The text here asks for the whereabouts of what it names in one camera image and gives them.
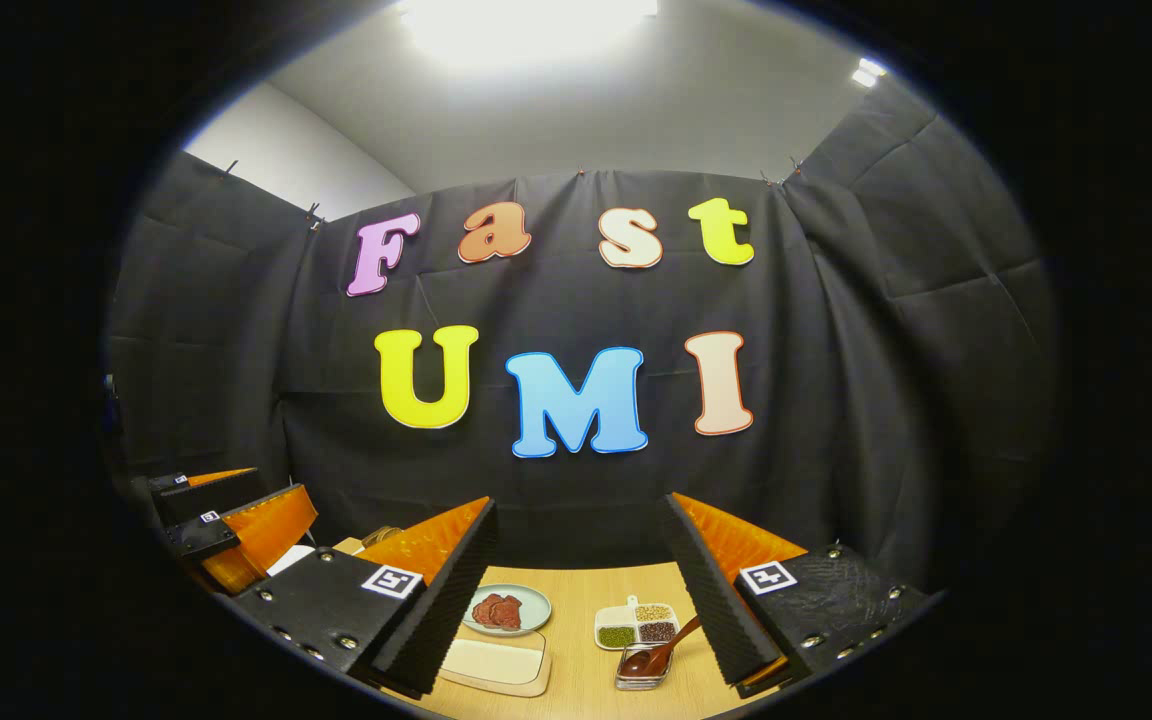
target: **small glass bowl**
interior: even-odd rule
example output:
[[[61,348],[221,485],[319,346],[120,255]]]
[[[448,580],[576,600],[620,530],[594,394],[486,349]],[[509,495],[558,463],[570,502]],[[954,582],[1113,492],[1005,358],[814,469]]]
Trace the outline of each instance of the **small glass bowl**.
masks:
[[[664,665],[664,673],[659,675],[647,676],[647,679],[626,679],[621,675],[621,666],[626,665],[628,657],[634,655],[635,652],[641,650],[650,650],[652,647],[659,647],[667,643],[630,643],[627,644],[626,650],[621,651],[621,660],[616,664],[616,689],[619,691],[650,691],[650,689],[655,689],[660,687],[664,682],[666,675],[669,674],[670,667],[673,667],[673,652],[669,652],[669,660]]]

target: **light blue plate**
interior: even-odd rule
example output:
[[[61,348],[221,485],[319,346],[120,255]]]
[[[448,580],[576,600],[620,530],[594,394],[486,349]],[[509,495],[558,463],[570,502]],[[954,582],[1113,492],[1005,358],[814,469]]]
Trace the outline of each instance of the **light blue plate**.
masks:
[[[473,607],[477,602],[483,602],[483,598],[488,594],[498,593],[501,597],[511,594],[517,597],[522,601],[518,606],[518,621],[521,627],[517,630],[505,630],[498,628],[488,628],[487,626],[480,626],[473,621]],[[544,592],[535,591],[531,588],[525,588],[525,585],[515,585],[511,583],[499,583],[494,585],[482,585],[479,589],[473,591],[473,600],[470,601],[470,606],[465,608],[465,617],[462,617],[462,623],[470,626],[477,630],[477,632],[484,632],[487,635],[516,635],[518,632],[530,632],[544,626],[550,620],[550,613],[553,607],[550,606],[550,598],[545,597]]]

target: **brown spoon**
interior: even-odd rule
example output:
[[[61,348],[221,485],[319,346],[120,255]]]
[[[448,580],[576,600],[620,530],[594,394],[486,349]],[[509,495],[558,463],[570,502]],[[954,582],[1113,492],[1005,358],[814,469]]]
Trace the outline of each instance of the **brown spoon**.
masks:
[[[664,673],[666,665],[669,661],[669,653],[673,652],[673,646],[679,644],[679,641],[687,637],[688,632],[691,632],[700,626],[700,616],[695,616],[691,619],[690,623],[682,626],[679,634],[673,637],[667,643],[661,646],[651,647],[650,650],[641,650],[626,658],[626,661],[621,664],[621,675],[627,679],[654,679],[655,676]]]

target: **wooden table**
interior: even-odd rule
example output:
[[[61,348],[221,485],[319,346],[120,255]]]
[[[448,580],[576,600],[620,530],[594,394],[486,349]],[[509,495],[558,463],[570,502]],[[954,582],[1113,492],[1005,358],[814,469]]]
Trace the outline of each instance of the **wooden table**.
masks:
[[[684,624],[695,616],[696,609],[675,562],[605,570],[488,568],[480,584],[492,583],[526,585],[550,598],[553,614],[538,630],[545,635],[547,652],[553,653],[550,687],[539,697],[509,697],[439,679],[434,692],[426,694],[414,705],[465,720],[499,720],[502,717],[687,720],[717,715],[770,696],[758,694],[741,700],[735,689],[723,683],[704,629],[687,635],[679,643],[673,669],[659,688],[630,692],[614,687],[612,675],[621,653],[594,644],[594,613],[602,607],[626,605],[626,598],[635,594],[639,602],[668,602],[679,615],[679,623]],[[399,694],[392,696],[411,702]]]

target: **ceiling light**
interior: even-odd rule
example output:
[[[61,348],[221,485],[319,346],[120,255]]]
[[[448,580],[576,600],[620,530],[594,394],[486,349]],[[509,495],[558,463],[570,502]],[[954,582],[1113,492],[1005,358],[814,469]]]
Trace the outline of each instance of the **ceiling light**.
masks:
[[[874,77],[882,77],[885,74],[887,74],[886,68],[882,68],[881,65],[867,58],[861,59],[861,69],[865,70],[865,73],[872,74],[872,76]]]
[[[416,45],[457,67],[524,65],[594,54],[657,0],[407,0],[399,12]]]
[[[851,79],[861,83],[861,85],[865,88],[872,88],[874,83],[878,82],[877,77],[872,76],[872,74],[869,74],[865,70],[856,70],[855,73],[851,73]]]

